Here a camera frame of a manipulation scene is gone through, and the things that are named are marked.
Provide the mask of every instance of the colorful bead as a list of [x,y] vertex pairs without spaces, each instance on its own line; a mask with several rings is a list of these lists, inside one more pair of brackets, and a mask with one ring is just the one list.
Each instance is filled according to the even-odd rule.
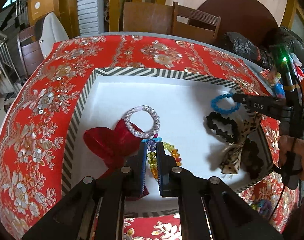
[[150,139],[150,140],[147,141],[147,145],[148,146],[155,146],[156,145],[156,141],[153,140],[153,139]]
[[217,96],[215,99],[211,100],[211,107],[213,108],[214,111],[220,113],[220,114],[231,114],[234,113],[235,111],[239,110],[241,103],[237,103],[236,106],[232,107],[231,109],[222,109],[220,107],[217,106],[217,102],[223,98],[232,98],[233,97],[233,93],[230,94],[223,94],[223,95],[219,95]]
[[150,152],[147,154],[148,158],[153,158],[155,157],[156,153],[155,152]]
[[156,147],[154,145],[148,145],[148,151],[155,152],[156,151]]
[[151,158],[148,160],[149,164],[156,164],[156,158]]
[[181,166],[182,165],[182,163],[181,163],[182,159],[179,158],[180,157],[180,154],[178,154],[179,150],[175,149],[174,145],[171,145],[171,144],[166,143],[166,142],[163,142],[163,146],[164,146],[164,149],[168,150],[171,153],[171,156],[175,158],[177,166]]

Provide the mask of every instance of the red cloth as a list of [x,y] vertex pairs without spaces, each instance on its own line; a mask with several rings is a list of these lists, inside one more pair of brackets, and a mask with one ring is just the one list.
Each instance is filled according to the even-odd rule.
[[[132,126],[142,132],[135,124],[132,123]],[[120,119],[114,130],[107,127],[86,130],[83,140],[87,147],[102,158],[109,168],[103,174],[107,175],[124,165],[124,157],[137,151],[142,139],[132,135],[125,126],[124,119]]]
[[[16,238],[61,199],[62,160],[65,152],[73,150],[67,133],[74,129],[69,131],[72,114],[80,111],[77,101],[89,78],[96,75],[95,68],[108,72],[116,67],[146,68],[150,76],[160,68],[199,73],[233,81],[245,94],[268,94],[241,59],[190,42],[109,35],[54,44],[20,91],[0,133],[0,220]],[[265,116],[261,126],[277,163],[279,122]],[[274,207],[280,190],[280,177],[273,173],[240,195],[247,203],[268,199]],[[285,190],[273,219],[277,230],[282,229],[297,199],[297,191]]]

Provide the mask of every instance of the beaded bracelet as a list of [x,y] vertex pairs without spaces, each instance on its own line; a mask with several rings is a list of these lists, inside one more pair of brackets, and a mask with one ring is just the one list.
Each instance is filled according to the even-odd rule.
[[[135,112],[138,112],[138,111],[148,112],[154,121],[153,127],[147,132],[139,132],[139,131],[135,130],[134,127],[131,125],[130,117],[132,116],[132,114],[134,114]],[[156,111],[149,106],[137,106],[137,107],[134,107],[134,108],[130,109],[129,111],[127,111],[124,116],[124,123],[125,123],[126,127],[129,129],[130,133],[132,133],[135,137],[138,137],[138,138],[148,138],[150,136],[153,136],[160,129],[160,118],[159,118],[158,114],[156,113]]]
[[233,97],[233,93],[223,94],[223,95],[217,96],[215,99],[211,100],[211,107],[213,108],[214,111],[216,111],[216,112],[218,112],[220,114],[231,114],[231,113],[239,110],[241,103],[237,103],[236,106],[232,107],[229,110],[225,110],[225,109],[222,109],[222,108],[220,108],[220,107],[217,106],[216,103],[218,101],[220,101],[223,98],[230,98],[230,97]]
[[156,163],[156,140],[154,138],[153,139],[149,139],[147,141],[147,145],[148,145],[148,151],[149,153],[147,154],[148,156],[148,164],[150,164],[150,169],[152,172],[152,175],[154,177],[154,179],[157,179],[157,163]]
[[[144,139],[142,142],[147,143],[148,145],[148,163],[150,165],[151,173],[155,179],[157,179],[157,159],[156,159],[156,142],[162,141],[162,138],[158,137],[158,134],[155,134],[153,139]],[[181,166],[180,154],[178,154],[178,149],[175,149],[174,145],[163,142],[165,150],[168,150],[171,153],[171,156],[175,158],[176,165]]]

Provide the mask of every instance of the blue beaded bracelet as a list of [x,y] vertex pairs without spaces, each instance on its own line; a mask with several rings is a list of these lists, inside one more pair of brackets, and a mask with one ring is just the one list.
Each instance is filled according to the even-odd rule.
[[211,100],[211,107],[213,108],[214,111],[216,111],[220,114],[231,114],[231,113],[239,110],[241,103],[237,103],[236,106],[232,107],[229,110],[222,109],[222,108],[218,107],[218,105],[216,104],[219,100],[221,100],[223,98],[230,98],[230,97],[233,97],[233,93],[217,96],[215,99]]

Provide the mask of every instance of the white tray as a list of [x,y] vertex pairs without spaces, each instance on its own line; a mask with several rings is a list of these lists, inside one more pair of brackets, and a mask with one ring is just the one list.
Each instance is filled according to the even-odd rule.
[[[76,141],[73,143],[71,138],[67,139],[67,147],[73,148],[71,144],[74,144],[72,187],[85,176],[98,178],[107,170],[104,162],[85,145],[84,131],[93,127],[113,129],[126,111],[140,105],[151,106],[159,114],[159,137],[179,150],[182,167],[190,170],[195,176],[205,179],[217,176],[233,190],[240,191],[269,173],[272,160],[261,128],[249,137],[257,142],[259,156],[264,161],[262,172],[256,181],[251,180],[249,174],[242,169],[238,175],[231,176],[221,174],[218,168],[223,157],[222,150],[228,144],[206,127],[204,118],[213,111],[210,106],[213,98],[227,92],[241,92],[236,83],[178,71],[164,70],[166,73],[163,73],[161,70],[158,77],[151,77],[136,76],[140,74],[140,69],[127,68],[133,70],[133,73],[121,70],[125,74],[133,74],[129,76],[116,71],[117,69],[111,72],[108,69],[96,70],[85,86],[78,108],[76,107],[68,133],[69,137],[77,126]],[[232,105],[235,103],[231,98],[221,102],[223,108],[230,108]],[[249,118],[249,114],[253,113],[241,106],[240,110],[230,117],[242,122],[241,120]],[[143,111],[135,113],[131,122],[143,131],[149,130],[153,123],[148,113]],[[177,198],[162,198],[159,195],[158,183],[152,177],[148,163],[145,185],[149,195],[137,201],[126,202],[127,216],[148,217],[178,211]]]

